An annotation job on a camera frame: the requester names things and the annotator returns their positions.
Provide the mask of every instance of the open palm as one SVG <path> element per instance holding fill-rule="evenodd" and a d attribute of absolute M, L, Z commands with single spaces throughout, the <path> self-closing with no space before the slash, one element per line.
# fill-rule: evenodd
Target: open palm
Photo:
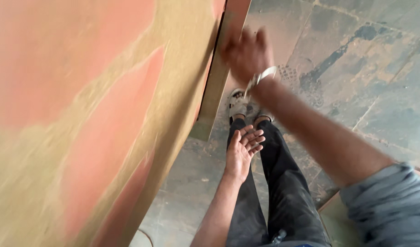
<path fill-rule="evenodd" d="M 262 130 L 247 134 L 252 128 L 252 125 L 248 125 L 235 131 L 227 150 L 225 174 L 241 182 L 244 182 L 248 175 L 252 157 L 263 149 L 262 145 L 257 144 L 265 140 Z"/>

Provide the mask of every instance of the black pants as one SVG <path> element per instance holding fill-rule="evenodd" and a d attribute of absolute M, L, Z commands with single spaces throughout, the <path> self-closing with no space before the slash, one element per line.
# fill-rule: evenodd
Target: black pants
<path fill-rule="evenodd" d="M 235 130 L 245 127 L 236 119 L 231 127 L 227 147 Z M 253 174 L 241 185 L 230 224 L 227 246 L 269 244 L 282 229 L 284 241 L 302 240 L 327 245 L 323 225 L 309 193 L 306 179 L 292 158 L 279 129 L 270 121 L 257 126 L 264 131 L 262 165 L 269 192 L 268 229 L 259 204 Z"/>

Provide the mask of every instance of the wall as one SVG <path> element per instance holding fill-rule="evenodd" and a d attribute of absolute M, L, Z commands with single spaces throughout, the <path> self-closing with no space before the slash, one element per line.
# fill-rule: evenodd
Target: wall
<path fill-rule="evenodd" d="M 223 8 L 0 1 L 0 246 L 127 246 L 196 119 Z"/>

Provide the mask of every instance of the leg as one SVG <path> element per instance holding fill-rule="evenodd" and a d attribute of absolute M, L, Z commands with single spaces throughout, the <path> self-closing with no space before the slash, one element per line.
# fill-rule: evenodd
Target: leg
<path fill-rule="evenodd" d="M 268 234 L 280 229 L 284 241 L 305 240 L 328 244 L 328 239 L 307 187 L 306 179 L 292 158 L 282 133 L 270 121 L 261 121 L 264 131 L 262 165 L 269 191 Z"/>
<path fill-rule="evenodd" d="M 243 119 L 235 119 L 230 126 L 227 147 L 235 130 L 240 130 L 246 124 Z M 236 206 L 230 224 L 227 246 L 259 246 L 263 240 L 268 240 L 267 228 L 262 213 L 253 174 L 250 172 L 241 185 Z"/>

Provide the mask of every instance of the person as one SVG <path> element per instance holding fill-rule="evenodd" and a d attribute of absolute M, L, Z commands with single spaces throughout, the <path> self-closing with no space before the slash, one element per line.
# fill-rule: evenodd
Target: person
<path fill-rule="evenodd" d="M 231 30 L 221 55 L 241 88 L 274 65 L 263 28 L 256 35 Z M 191 246 L 330 246 L 306 180 L 272 124 L 273 115 L 341 188 L 364 246 L 420 246 L 420 177 L 411 166 L 320 115 L 272 75 L 250 91 L 263 110 L 247 126 L 245 103 L 238 100 L 243 93 L 237 90 L 230 98 L 226 167 Z M 268 227 L 250 168 L 259 151 L 269 191 Z"/>

